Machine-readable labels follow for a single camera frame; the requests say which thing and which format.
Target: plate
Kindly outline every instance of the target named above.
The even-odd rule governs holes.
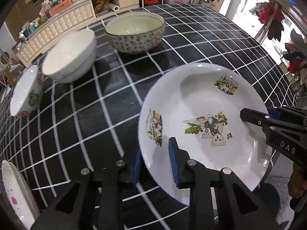
[[[23,225],[30,229],[35,222],[35,217],[32,214],[27,201],[18,184],[17,177],[11,165],[7,161],[3,161],[1,165],[3,184],[6,190],[7,197],[14,209],[16,215]]]
[[[272,148],[261,127],[243,122],[243,108],[267,113],[253,86],[237,73],[210,63],[191,63],[160,78],[139,117],[139,145],[151,176],[170,196],[189,205],[189,189],[173,181],[168,140],[207,168],[231,168],[253,190],[270,162]]]
[[[24,195],[26,202],[27,202],[34,218],[37,219],[40,215],[40,211],[38,209],[37,203],[36,203],[36,201],[33,197],[33,194],[31,192],[27,182],[25,181],[23,175],[19,172],[19,170],[15,167],[14,164],[9,162],[9,165],[11,166],[15,177],[17,177],[17,182],[20,186],[22,194]]]

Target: checkered tablecloth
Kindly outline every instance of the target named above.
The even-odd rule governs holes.
[[[166,72],[190,62],[227,67],[250,82],[267,106],[296,104],[287,78],[269,54],[224,16],[201,5],[140,8],[165,18],[161,44],[146,53],[124,54],[107,42],[104,25],[88,28],[97,38],[93,68],[72,84],[44,79],[37,111],[11,117],[12,91],[0,108],[0,160],[13,162],[41,210],[84,167],[100,170],[136,151],[138,118],[151,86]],[[35,61],[41,66],[44,55]],[[142,166],[134,190],[122,193],[125,228],[188,229],[188,207],[168,196]]]

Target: wall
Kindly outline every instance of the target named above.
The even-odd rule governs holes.
[[[43,0],[37,2],[35,5],[32,2],[26,4],[25,0],[18,0],[10,11],[7,19],[5,20],[8,29],[10,30],[13,38],[18,41],[19,32],[21,27],[27,21],[33,21],[39,16],[41,3]]]
[[[0,48],[4,52],[8,52],[10,57],[17,58],[17,56],[11,50],[12,46],[15,44],[15,40],[12,37],[6,23],[4,22],[0,28]]]

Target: orange box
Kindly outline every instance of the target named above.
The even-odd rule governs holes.
[[[61,10],[67,8],[68,6],[70,6],[72,4],[71,0],[64,0],[63,2],[61,2],[60,4],[52,7],[49,10],[49,14],[50,16],[54,16],[55,14],[59,13]]]

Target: silver bolt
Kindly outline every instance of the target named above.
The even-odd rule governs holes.
[[[225,175],[230,175],[231,174],[231,169],[230,168],[223,168],[223,173]]]
[[[188,165],[190,165],[190,166],[196,165],[196,161],[195,161],[194,159],[188,160],[187,163],[188,163]]]
[[[118,166],[118,167],[121,167],[121,166],[124,166],[124,165],[125,165],[125,161],[124,160],[118,160],[116,162],[116,166]]]
[[[88,168],[84,168],[81,170],[81,174],[82,175],[87,175],[90,172],[90,170]]]

